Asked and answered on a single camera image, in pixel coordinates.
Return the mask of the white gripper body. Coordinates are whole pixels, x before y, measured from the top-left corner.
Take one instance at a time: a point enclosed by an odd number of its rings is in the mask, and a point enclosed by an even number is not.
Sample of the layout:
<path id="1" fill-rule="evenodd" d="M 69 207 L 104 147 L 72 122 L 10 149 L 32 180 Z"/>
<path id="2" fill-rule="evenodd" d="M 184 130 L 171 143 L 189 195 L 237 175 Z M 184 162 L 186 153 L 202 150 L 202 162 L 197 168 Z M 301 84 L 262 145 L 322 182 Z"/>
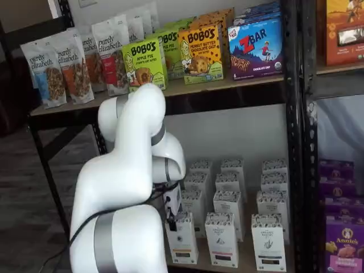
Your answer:
<path id="1" fill-rule="evenodd" d="M 181 207 L 181 189 L 177 185 L 164 193 L 164 208 L 169 220 L 173 220 Z"/>

